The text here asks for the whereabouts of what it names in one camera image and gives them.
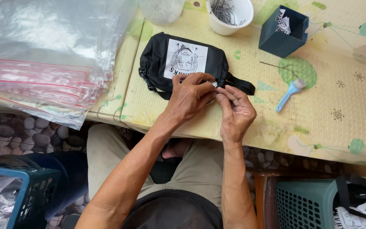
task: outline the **khaki pants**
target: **khaki pants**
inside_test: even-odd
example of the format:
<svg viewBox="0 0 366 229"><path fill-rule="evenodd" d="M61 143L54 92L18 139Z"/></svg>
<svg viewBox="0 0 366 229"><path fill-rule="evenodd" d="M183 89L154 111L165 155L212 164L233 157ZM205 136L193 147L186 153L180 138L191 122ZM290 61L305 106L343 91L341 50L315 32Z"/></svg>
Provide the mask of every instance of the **khaki pants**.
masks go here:
<svg viewBox="0 0 366 229"><path fill-rule="evenodd" d="M90 199L128 152L113 126L98 124L89 129L87 159ZM166 184L155 184L148 176L138 199L162 189L186 190L203 196L221 210L223 161L222 142L195 139L184 153L172 179Z"/></svg>

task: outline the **yellow table mat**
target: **yellow table mat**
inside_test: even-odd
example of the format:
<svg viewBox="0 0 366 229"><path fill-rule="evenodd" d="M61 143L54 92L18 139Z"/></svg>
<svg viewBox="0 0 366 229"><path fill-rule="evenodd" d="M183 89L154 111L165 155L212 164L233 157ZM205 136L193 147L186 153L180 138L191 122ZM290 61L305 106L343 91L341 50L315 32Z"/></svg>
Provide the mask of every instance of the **yellow table mat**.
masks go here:
<svg viewBox="0 0 366 229"><path fill-rule="evenodd" d="M224 50L229 71L256 86L255 96L249 98L258 116L244 138L245 145L366 165L366 1L252 3L254 24L230 36L211 30L205 1L186 3L181 17L169 26L145 21L121 122L144 132L167 105L138 75L139 58L149 38L164 32ZM260 25L278 4L310 17L307 44L286 59L258 49ZM307 89L292 95L276 112L295 77L303 78ZM221 140L221 115L221 107L214 102L174 135Z"/></svg>

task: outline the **plastic basket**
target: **plastic basket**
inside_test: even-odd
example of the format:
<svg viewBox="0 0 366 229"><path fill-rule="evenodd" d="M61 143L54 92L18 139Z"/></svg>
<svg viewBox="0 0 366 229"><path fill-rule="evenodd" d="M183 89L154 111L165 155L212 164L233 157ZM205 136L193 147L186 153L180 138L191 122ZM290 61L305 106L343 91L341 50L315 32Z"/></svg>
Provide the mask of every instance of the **plastic basket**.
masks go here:
<svg viewBox="0 0 366 229"><path fill-rule="evenodd" d="M60 171L45 168L0 167L0 175L23 180L7 229L44 229L46 206L53 200Z"/></svg>
<svg viewBox="0 0 366 229"><path fill-rule="evenodd" d="M276 202L280 228L334 228L333 200L337 192L335 179L278 182Z"/></svg>

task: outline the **cartoon print bag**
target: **cartoon print bag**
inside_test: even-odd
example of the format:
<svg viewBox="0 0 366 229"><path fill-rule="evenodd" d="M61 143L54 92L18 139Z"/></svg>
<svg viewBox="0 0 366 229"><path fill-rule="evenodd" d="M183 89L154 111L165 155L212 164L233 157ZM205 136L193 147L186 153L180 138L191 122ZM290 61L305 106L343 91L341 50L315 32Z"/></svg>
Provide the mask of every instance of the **cartoon print bag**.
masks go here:
<svg viewBox="0 0 366 229"><path fill-rule="evenodd" d="M166 100L172 95L173 76L196 72L214 76L216 87L230 85L247 95L254 95L255 86L234 77L228 68L223 50L161 32L153 35L146 45L140 59L139 75L148 84L150 91Z"/></svg>

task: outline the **person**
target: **person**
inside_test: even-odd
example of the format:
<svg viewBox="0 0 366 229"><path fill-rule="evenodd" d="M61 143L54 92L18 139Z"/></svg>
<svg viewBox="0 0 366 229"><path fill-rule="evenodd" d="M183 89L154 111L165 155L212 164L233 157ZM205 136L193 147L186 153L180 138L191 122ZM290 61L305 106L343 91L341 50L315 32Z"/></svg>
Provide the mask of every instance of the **person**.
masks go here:
<svg viewBox="0 0 366 229"><path fill-rule="evenodd" d="M113 126L89 129L92 200L76 229L257 228L242 153L242 139L257 114L245 93L215 88L214 80L206 73L174 76L165 111L131 151ZM149 172L166 141L212 98L222 107L222 142L195 139L170 182L155 184Z"/></svg>

